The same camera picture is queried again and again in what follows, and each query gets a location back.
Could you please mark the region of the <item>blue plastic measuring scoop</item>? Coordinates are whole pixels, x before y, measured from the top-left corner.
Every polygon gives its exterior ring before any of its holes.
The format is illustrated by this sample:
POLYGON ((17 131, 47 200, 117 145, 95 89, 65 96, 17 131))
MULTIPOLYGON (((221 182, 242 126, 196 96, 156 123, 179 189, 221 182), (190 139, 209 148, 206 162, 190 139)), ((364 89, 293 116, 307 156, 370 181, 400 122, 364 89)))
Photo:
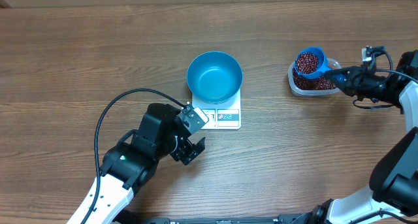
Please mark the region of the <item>blue plastic measuring scoop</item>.
POLYGON ((293 69, 298 76, 308 80, 316 80, 329 71, 335 71, 335 69, 329 67, 325 52, 318 46, 303 49, 296 56, 293 69))

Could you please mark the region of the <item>teal round bowl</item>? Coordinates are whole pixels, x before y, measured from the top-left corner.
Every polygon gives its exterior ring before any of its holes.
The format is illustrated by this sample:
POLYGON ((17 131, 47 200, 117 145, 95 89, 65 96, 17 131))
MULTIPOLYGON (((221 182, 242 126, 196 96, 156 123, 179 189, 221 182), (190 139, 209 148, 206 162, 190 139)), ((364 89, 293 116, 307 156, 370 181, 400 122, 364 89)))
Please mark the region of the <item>teal round bowl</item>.
POLYGON ((200 100, 221 104, 238 93, 244 81, 239 62, 230 54, 210 51, 198 55, 189 65, 186 82, 200 100))

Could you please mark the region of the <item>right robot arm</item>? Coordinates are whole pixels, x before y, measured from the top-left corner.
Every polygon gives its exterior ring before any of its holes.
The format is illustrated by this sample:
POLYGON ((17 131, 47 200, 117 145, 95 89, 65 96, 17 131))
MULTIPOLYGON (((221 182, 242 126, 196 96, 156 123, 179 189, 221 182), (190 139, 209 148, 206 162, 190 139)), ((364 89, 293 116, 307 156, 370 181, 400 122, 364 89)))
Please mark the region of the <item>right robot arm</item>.
POLYGON ((319 67, 306 78, 323 77, 355 101, 370 99, 373 109, 397 107, 405 117, 406 134, 377 163, 368 185, 342 198, 330 199, 296 218, 297 223, 372 223, 393 217, 410 223, 417 215, 417 51, 402 54, 398 65, 379 69, 376 59, 388 53, 383 46, 362 49, 362 65, 342 69, 325 66, 320 48, 319 67))

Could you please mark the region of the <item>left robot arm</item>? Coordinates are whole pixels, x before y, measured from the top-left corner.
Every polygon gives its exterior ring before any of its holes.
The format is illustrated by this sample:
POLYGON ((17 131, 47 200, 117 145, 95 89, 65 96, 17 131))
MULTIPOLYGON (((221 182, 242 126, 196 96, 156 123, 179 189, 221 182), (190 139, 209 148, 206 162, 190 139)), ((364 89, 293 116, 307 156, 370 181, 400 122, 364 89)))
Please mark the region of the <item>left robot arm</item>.
POLYGON ((206 123, 200 108, 148 106, 138 129, 123 135, 103 158, 97 178, 69 223, 140 223, 126 206, 155 174, 159 161, 171 155, 188 165, 204 151, 204 140, 188 138, 206 123))

